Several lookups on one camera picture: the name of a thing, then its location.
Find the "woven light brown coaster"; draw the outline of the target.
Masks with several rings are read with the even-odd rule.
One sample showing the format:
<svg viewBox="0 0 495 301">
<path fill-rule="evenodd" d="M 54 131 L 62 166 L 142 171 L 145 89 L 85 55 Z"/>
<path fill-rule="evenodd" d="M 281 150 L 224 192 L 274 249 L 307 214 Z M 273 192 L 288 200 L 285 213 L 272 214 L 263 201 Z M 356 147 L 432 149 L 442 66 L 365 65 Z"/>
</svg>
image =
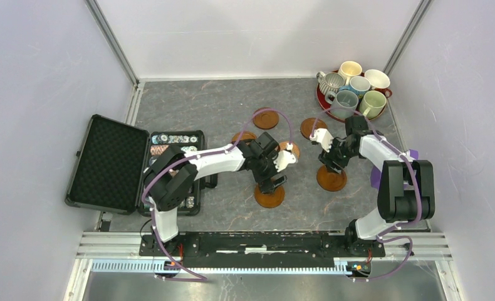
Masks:
<svg viewBox="0 0 495 301">
<path fill-rule="evenodd" d="M 300 158 L 300 149 L 294 142 L 292 143 L 288 141 L 280 142 L 279 149 L 282 151 L 290 151 L 290 153 L 292 153 L 292 155 L 294 155 L 296 159 Z"/>
</svg>

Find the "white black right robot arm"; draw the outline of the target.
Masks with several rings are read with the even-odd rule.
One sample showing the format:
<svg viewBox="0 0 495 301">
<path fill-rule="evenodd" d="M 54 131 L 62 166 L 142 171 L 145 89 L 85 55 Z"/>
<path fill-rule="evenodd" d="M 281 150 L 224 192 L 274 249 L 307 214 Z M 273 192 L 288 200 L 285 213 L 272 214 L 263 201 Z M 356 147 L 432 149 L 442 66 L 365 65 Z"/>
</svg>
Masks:
<svg viewBox="0 0 495 301">
<path fill-rule="evenodd" d="M 377 207 L 352 221 L 343 240 L 345 251 L 359 256 L 369 240 L 434 216 L 434 170 L 431 162 L 394 147 L 364 116 L 347 118 L 345 132 L 346 137 L 339 138 L 315 129 L 310 141 L 321 146 L 319 160 L 332 173 L 341 174 L 354 157 L 369 160 L 380 171 Z"/>
</svg>

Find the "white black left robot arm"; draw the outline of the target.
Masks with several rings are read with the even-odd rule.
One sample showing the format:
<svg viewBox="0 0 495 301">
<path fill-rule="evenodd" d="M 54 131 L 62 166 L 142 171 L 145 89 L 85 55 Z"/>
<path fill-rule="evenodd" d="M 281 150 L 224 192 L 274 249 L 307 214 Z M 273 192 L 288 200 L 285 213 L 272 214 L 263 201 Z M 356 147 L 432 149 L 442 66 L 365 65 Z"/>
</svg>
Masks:
<svg viewBox="0 0 495 301">
<path fill-rule="evenodd" d="M 256 182 L 255 197 L 280 203 L 286 176 L 278 174 L 295 164 L 294 145 L 281 147 L 267 133 L 251 142 L 237 141 L 224 147 L 184 152 L 168 147 L 143 173 L 142 201 L 152 214 L 154 246 L 163 255 L 174 254 L 179 247 L 177 210 L 192 187 L 201 178 L 223 172 L 251 171 Z"/>
</svg>

